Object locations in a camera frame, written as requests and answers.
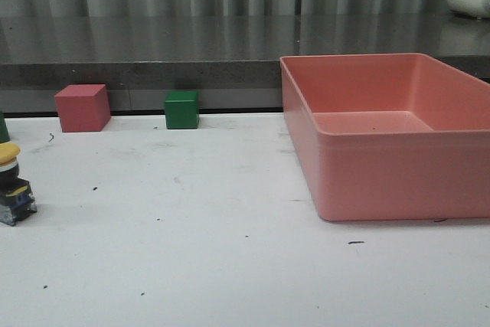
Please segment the yellow push button switch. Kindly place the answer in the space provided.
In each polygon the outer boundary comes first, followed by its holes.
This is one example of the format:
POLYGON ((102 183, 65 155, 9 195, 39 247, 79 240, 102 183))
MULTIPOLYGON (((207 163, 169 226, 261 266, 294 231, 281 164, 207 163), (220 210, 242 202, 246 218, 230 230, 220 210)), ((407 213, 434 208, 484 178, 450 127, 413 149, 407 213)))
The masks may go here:
POLYGON ((30 182, 19 177, 19 154, 16 144, 1 144, 1 222, 12 227, 38 212, 30 182))

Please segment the small green cube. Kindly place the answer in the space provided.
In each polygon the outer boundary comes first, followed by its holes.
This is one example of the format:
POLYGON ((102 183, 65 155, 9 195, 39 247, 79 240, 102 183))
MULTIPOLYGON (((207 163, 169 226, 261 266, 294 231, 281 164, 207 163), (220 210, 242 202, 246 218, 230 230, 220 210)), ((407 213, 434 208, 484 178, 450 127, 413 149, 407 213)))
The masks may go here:
POLYGON ((167 129, 197 129, 199 124, 198 91, 174 90, 164 102, 167 129))

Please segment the grey stone counter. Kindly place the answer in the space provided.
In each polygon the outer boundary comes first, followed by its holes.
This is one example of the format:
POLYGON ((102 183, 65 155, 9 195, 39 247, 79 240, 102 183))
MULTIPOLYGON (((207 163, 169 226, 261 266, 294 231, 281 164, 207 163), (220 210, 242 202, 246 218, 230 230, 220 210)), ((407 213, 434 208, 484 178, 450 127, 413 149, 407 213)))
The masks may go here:
POLYGON ((489 79, 489 23, 452 14, 3 18, 1 108, 49 116, 55 94, 101 83, 118 114, 196 90, 210 112, 276 112, 279 59, 418 52, 489 79))

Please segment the pink plastic bin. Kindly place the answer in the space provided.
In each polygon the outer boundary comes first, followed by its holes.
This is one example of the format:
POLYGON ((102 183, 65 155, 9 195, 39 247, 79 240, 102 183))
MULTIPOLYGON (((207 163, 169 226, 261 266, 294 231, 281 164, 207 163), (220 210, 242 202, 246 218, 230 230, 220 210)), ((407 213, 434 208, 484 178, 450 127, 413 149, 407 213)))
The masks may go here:
POLYGON ((416 53, 287 56, 280 67, 320 218, 488 217, 486 82, 416 53))

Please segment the pink cube block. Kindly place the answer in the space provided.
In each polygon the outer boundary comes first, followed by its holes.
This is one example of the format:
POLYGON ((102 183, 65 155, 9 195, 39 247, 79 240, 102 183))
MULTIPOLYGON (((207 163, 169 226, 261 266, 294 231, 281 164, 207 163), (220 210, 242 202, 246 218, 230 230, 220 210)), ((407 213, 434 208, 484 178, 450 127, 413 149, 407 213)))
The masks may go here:
POLYGON ((111 119, 105 84, 73 84, 54 95, 62 132, 100 132, 111 119))

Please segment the large green cube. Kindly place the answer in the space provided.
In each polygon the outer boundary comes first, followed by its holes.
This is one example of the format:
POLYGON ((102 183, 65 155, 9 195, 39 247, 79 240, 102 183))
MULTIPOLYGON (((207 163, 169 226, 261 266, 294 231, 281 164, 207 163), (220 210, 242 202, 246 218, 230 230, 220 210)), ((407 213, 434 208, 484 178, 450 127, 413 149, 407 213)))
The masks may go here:
POLYGON ((5 114, 2 111, 0 111, 0 143, 5 143, 9 141, 10 141, 10 135, 5 121, 5 114))

